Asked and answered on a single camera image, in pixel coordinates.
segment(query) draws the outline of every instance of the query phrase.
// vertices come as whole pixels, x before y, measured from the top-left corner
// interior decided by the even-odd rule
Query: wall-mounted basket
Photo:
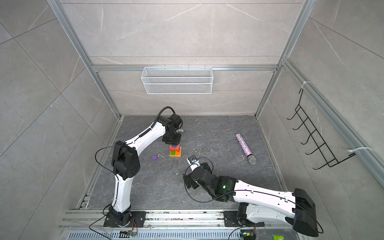
[[[211,93],[211,67],[146,67],[141,80],[148,94]]]

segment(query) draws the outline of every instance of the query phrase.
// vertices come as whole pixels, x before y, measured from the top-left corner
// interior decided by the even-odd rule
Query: wire rack
[[[211,93],[211,67],[146,67],[141,79],[148,94]]]
[[[312,138],[313,139],[313,142],[316,144],[316,149],[313,150],[311,153],[305,153],[306,155],[311,155],[312,153],[316,152],[317,150],[321,153],[321,156],[324,158],[326,164],[322,165],[321,167],[318,167],[318,168],[314,168],[314,170],[318,170],[326,165],[328,165],[329,167],[333,167],[337,164],[340,164],[342,162],[344,162],[345,160],[347,160],[348,158],[351,158],[353,156],[355,156],[356,154],[355,153],[351,153],[350,155],[348,155],[347,158],[343,159],[343,160],[338,160],[335,155],[333,154],[333,152],[331,151],[331,149],[329,148],[328,144],[325,142],[324,138],[321,136],[320,132],[317,130],[316,126],[313,124],[312,120],[308,117],[308,115],[306,114],[306,112],[304,111],[304,109],[301,107],[300,105],[300,102],[301,102],[301,97],[303,96],[303,89],[300,89],[299,91],[299,94],[300,94],[300,99],[299,99],[299,103],[297,104],[296,108],[295,108],[295,114],[291,117],[291,118],[287,118],[287,120],[292,120],[296,115],[300,118],[301,120],[301,125],[298,127],[298,128],[292,128],[293,130],[298,130],[301,126],[304,126],[308,133],[309,133],[309,136],[307,138],[307,141],[306,142],[301,142],[302,145],[305,145],[308,143],[309,139]],[[304,114],[304,117],[300,116],[300,114],[298,113],[299,110],[301,110]],[[315,137],[314,137],[314,134],[318,134],[320,136],[320,139],[321,139],[321,142],[318,142],[315,140]],[[324,152],[325,151],[328,151],[330,154],[330,157],[326,157]]]

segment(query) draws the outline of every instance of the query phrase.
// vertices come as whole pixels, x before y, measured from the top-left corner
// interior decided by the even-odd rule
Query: black hook rack
[[[356,155],[355,153],[351,153],[350,155],[348,155],[347,158],[345,158],[345,159],[343,159],[343,160],[341,160],[341,161],[337,160],[337,158],[335,157],[335,155],[333,154],[333,152],[331,151],[331,149],[329,148],[329,146],[328,146],[327,143],[325,142],[323,136],[319,133],[319,131],[317,130],[316,126],[313,124],[312,120],[308,117],[307,113],[304,111],[304,109],[303,109],[303,108],[301,107],[301,105],[300,105],[301,97],[303,96],[303,89],[300,89],[299,94],[301,94],[301,95],[300,95],[300,99],[299,99],[299,104],[297,104],[297,107],[295,108],[295,114],[294,114],[291,118],[287,118],[287,120],[292,120],[296,115],[299,116],[299,118],[300,118],[300,120],[301,120],[301,125],[300,125],[298,128],[296,128],[296,129],[294,129],[294,128],[292,128],[292,129],[293,129],[293,130],[298,130],[302,125],[304,125],[305,128],[307,129],[308,133],[309,133],[309,136],[308,136],[308,138],[307,138],[307,141],[306,141],[305,143],[301,142],[301,144],[303,144],[303,145],[307,144],[308,141],[309,141],[309,139],[310,139],[310,137],[311,137],[311,138],[313,139],[313,142],[316,144],[316,147],[317,147],[317,148],[316,148],[315,150],[313,150],[311,153],[305,153],[305,154],[306,154],[306,155],[311,155],[312,153],[314,153],[314,152],[316,152],[317,150],[319,150],[320,153],[321,153],[321,155],[323,156],[323,158],[324,158],[326,164],[322,165],[322,166],[319,167],[319,168],[313,168],[313,169],[314,169],[314,170],[318,170],[318,169],[324,167],[325,165],[328,165],[328,167],[333,167],[333,166],[335,166],[335,165],[337,165],[337,164],[340,164],[340,163],[344,162],[344,161],[347,160],[348,158],[351,158],[351,157],[355,156],[355,155]],[[299,111],[300,109],[301,109],[301,110],[303,111],[303,113],[305,114],[305,119],[304,119],[304,120],[303,120],[303,118],[298,114],[298,111]],[[309,122],[313,125],[314,130],[313,130],[312,132],[308,129],[308,126],[305,124],[306,121],[307,121],[307,122],[309,121]],[[322,144],[316,142],[316,140],[315,140],[314,137],[313,137],[313,134],[314,134],[314,133],[319,134],[319,136],[321,137],[321,140],[323,141]],[[332,154],[333,159],[330,160],[330,161],[327,160],[327,158],[324,156],[323,151],[321,151],[321,147],[324,146],[324,145],[328,148],[329,152]]]

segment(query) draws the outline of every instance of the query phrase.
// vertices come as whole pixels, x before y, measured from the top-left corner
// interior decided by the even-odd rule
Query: robotic arm
[[[108,216],[113,217],[121,227],[126,226],[131,218],[130,194],[133,178],[140,169],[140,153],[161,136],[166,144],[177,145],[180,142],[181,134],[178,133],[178,129],[182,126],[182,120],[175,113],[169,118],[160,116],[166,108],[173,111],[171,107],[163,108],[151,126],[129,140],[118,141],[115,144],[112,155],[115,193]]]
[[[299,233],[311,237],[319,235],[316,207],[304,190],[296,188],[295,192],[279,192],[233,177],[215,176],[208,163],[200,164],[195,155],[188,158],[188,163],[192,173],[183,175],[185,186],[193,189],[201,186],[220,202],[239,202],[236,221],[240,226],[286,224]]]

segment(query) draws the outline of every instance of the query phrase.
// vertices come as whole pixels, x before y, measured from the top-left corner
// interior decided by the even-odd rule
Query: building block
[[[170,151],[179,151],[180,152],[180,145],[169,145]]]
[[[173,150],[169,153],[170,157],[181,157],[181,147],[179,146],[179,150]]]

